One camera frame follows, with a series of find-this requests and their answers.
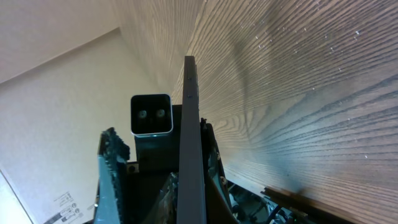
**white wall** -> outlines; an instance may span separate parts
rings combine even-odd
[[[34,223],[65,192],[77,223],[92,218],[100,133],[115,127],[134,160],[130,98],[156,92],[118,31],[0,84],[0,169]]]
[[[0,1],[0,83],[118,27],[109,0]]]

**camera lens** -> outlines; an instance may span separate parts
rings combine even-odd
[[[147,117],[147,111],[142,110],[142,111],[138,112],[138,118],[144,119],[146,117]]]
[[[156,117],[158,118],[163,118],[164,117],[164,110],[157,110],[156,111]]]

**screw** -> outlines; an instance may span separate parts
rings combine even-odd
[[[226,185],[226,179],[225,179],[225,177],[221,176],[220,179],[221,179],[223,185]]]

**ceiling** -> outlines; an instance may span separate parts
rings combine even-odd
[[[0,83],[117,27],[108,0],[0,1]]]

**camera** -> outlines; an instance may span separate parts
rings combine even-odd
[[[131,98],[131,132],[136,137],[156,137],[173,130],[171,97],[167,94]]]

